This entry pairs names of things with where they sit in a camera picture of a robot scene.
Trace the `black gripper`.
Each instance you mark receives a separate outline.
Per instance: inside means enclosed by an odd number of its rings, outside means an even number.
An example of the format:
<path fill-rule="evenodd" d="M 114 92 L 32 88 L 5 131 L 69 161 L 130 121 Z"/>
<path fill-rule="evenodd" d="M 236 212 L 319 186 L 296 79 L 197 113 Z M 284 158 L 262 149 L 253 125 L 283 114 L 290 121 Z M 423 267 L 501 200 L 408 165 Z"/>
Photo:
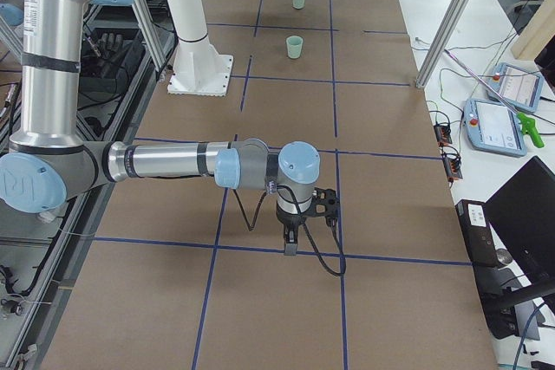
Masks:
<path fill-rule="evenodd" d="M 284 255 L 295 256 L 298 250 L 298 229 L 311 217 L 306 211 L 301 214 L 292 214 L 281 209 L 276 211 L 277 220 L 284 227 Z"/>

